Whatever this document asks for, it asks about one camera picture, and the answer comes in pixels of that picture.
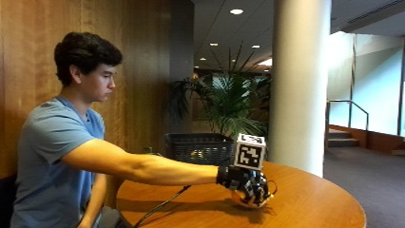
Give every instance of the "wooden table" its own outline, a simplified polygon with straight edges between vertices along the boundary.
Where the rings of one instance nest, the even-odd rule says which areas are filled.
[[[221,185],[194,185],[140,227],[366,227],[362,206],[329,180],[267,161],[263,173],[269,180],[275,181],[278,191],[262,208],[236,205],[229,190]],[[125,181],[116,195],[117,209],[134,225],[144,214],[170,199],[181,188]]]

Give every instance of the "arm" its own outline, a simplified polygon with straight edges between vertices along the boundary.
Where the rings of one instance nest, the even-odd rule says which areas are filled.
[[[94,182],[90,188],[90,197],[88,208],[77,228],[92,227],[97,218],[106,192],[106,178],[104,174],[96,174]]]
[[[90,140],[62,156],[69,165],[125,180],[154,185],[216,183],[217,167],[169,160],[154,155],[129,154],[102,140]]]

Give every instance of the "wood paneling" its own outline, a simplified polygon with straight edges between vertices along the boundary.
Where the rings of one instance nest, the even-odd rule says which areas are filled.
[[[53,48],[74,31],[100,34],[124,63],[102,114],[105,140],[130,153],[165,150],[169,0],[0,0],[0,178],[14,173],[16,143],[29,111],[60,91]]]
[[[390,154],[393,150],[403,144],[403,138],[401,136],[387,135],[374,131],[366,132],[362,129],[354,129],[338,125],[329,125],[329,127],[331,129],[349,132],[353,139],[358,140],[361,147],[385,154]]]

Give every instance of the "stairs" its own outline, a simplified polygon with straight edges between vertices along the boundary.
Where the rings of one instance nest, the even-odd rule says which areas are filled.
[[[329,129],[327,147],[355,147],[358,145],[358,140],[351,139],[349,132]]]

